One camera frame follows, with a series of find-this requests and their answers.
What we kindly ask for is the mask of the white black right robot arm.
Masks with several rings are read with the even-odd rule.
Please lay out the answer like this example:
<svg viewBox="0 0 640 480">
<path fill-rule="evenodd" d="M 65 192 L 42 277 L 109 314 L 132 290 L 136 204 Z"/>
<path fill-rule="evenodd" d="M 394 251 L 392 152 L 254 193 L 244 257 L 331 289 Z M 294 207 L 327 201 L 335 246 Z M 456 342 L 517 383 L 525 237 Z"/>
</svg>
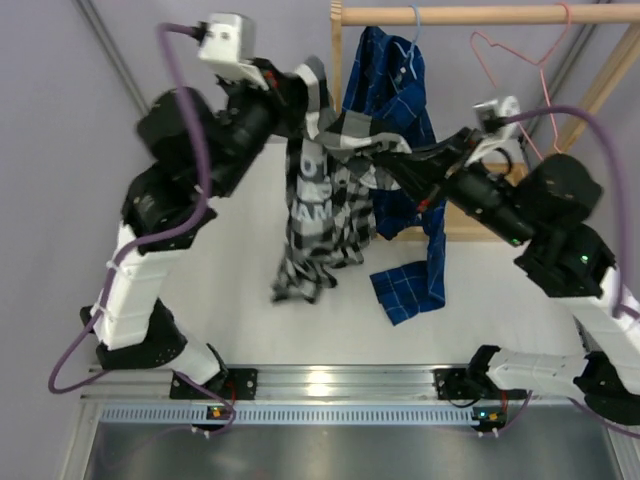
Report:
<svg viewBox="0 0 640 480">
<path fill-rule="evenodd" d="M 374 164 L 421 207 L 447 200 L 500 239 L 521 249 L 515 264 L 544 294 L 564 304 L 597 342 L 582 355 L 517 352 L 483 345 L 464 375 L 478 397 L 509 390 L 566 397 L 611 422 L 639 422 L 639 305 L 611 249 L 587 224 L 602 189 L 566 154 L 546 157 L 511 182 L 472 154 L 477 131 L 409 153 L 384 152 Z"/>
</svg>

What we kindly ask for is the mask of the aluminium mounting rail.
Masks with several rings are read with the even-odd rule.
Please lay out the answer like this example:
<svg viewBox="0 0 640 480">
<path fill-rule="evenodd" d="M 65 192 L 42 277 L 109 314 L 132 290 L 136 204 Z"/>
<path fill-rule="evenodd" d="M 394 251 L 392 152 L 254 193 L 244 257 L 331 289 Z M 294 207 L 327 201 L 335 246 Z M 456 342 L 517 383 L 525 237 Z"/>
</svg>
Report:
<svg viewBox="0 0 640 480">
<path fill-rule="evenodd" d="M 434 371 L 461 365 L 256 365 L 254 402 L 429 403 L 437 401 Z M 173 373 L 166 369 L 122 370 L 81 390 L 92 401 L 169 400 Z"/>
</svg>

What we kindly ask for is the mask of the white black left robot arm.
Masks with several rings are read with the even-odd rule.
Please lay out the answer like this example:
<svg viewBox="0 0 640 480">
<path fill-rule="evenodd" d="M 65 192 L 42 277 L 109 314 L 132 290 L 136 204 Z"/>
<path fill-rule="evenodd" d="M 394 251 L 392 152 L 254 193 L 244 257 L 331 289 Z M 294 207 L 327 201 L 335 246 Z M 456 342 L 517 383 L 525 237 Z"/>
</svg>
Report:
<svg viewBox="0 0 640 480">
<path fill-rule="evenodd" d="M 209 200 L 230 196 L 267 140 L 297 133 L 304 121 L 309 105 L 304 80 L 265 59 L 251 64 L 264 85 L 219 76 L 227 95 L 220 111 L 212 111 L 198 90 L 185 90 L 207 142 L 202 163 L 195 157 L 176 91 L 157 97 L 136 125 L 154 161 L 128 187 L 108 268 L 111 282 L 93 306 L 80 311 L 98 339 L 96 354 L 105 370 L 168 367 L 203 398 L 225 390 L 228 369 L 220 355 L 180 329 L 160 290 L 198 231 L 216 218 Z M 209 171 L 205 183 L 201 164 Z"/>
</svg>

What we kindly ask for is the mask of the black white checkered shirt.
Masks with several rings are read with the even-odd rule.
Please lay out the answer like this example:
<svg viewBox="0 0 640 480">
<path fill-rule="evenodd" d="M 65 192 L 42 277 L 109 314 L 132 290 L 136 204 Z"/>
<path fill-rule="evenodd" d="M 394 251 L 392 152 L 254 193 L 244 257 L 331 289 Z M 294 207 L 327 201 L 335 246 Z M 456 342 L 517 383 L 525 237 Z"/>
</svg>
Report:
<svg viewBox="0 0 640 480">
<path fill-rule="evenodd" d="M 333 270 L 364 261 L 363 251 L 376 234 L 370 192 L 399 187 L 373 165 L 373 157 L 411 148 L 380 120 L 336 113 L 319 58 L 308 57 L 294 73 L 306 88 L 308 105 L 299 133 L 286 145 L 288 217 L 271 299 L 315 303 L 336 286 Z"/>
</svg>

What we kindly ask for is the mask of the light blue hanger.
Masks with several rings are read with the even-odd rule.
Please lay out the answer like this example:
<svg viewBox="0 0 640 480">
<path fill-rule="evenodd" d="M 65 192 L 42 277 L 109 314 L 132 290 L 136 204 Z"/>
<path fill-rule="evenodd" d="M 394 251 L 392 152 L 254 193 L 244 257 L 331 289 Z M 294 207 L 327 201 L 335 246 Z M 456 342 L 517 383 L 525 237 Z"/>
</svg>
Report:
<svg viewBox="0 0 640 480">
<path fill-rule="evenodd" d="M 417 42 L 420 38 L 422 24 L 421 24 L 421 16 L 420 16 L 418 6 L 415 4 L 412 4 L 411 9 L 414 12 L 416 30 L 410 46 L 407 49 L 405 49 L 398 41 L 393 42 L 396 49 L 403 57 L 403 61 L 398 68 L 398 73 L 394 78 L 394 82 L 396 84 L 399 84 L 407 73 L 410 73 L 414 79 L 417 79 L 417 74 L 413 66 L 413 61 L 415 58 L 415 50 L 416 50 Z"/>
</svg>

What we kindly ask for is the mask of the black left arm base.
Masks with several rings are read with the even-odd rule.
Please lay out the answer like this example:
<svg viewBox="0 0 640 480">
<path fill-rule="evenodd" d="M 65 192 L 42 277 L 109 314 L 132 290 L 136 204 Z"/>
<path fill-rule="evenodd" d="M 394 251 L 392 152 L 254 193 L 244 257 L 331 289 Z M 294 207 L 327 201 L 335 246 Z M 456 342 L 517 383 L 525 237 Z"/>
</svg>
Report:
<svg viewBox="0 0 640 480">
<path fill-rule="evenodd" d="M 225 401 L 234 404 L 237 400 L 254 400 L 258 386 L 258 370 L 254 368 L 232 367 L 223 380 L 212 380 L 202 388 L 213 392 Z M 208 400 L 212 398 L 191 386 L 177 374 L 173 374 L 169 398 L 172 400 Z"/>
</svg>

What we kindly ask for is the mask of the wooden clothes rack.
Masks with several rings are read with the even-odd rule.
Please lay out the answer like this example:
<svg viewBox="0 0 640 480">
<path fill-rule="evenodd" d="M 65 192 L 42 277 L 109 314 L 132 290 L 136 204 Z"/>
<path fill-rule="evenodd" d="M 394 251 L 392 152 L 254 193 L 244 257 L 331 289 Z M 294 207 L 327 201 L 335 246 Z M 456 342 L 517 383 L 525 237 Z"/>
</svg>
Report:
<svg viewBox="0 0 640 480">
<path fill-rule="evenodd" d="M 476 103 L 516 96 L 525 111 L 545 107 L 541 95 L 513 86 L 494 88 L 470 44 L 478 30 L 539 59 L 563 30 L 564 10 L 556 1 L 334 1 L 330 5 L 331 87 L 344 95 L 361 32 L 369 26 L 410 43 L 416 24 L 411 5 L 419 8 L 421 33 L 416 48 L 426 65 L 426 109 L 434 134 L 446 139 L 462 127 L 476 127 Z M 579 159 L 602 185 L 603 194 L 588 219 L 613 250 L 631 246 L 638 220 L 639 190 L 639 5 L 635 1 L 560 1 L 571 7 L 572 26 L 549 59 L 544 73 L 552 106 L 567 105 L 592 114 L 617 153 L 607 158 L 593 130 L 582 120 L 557 113 L 523 121 L 512 138 L 486 165 L 501 171 L 507 160 L 509 178 L 521 180 L 541 158 L 564 152 Z M 515 58 L 476 41 L 492 73 L 500 78 Z"/>
</svg>

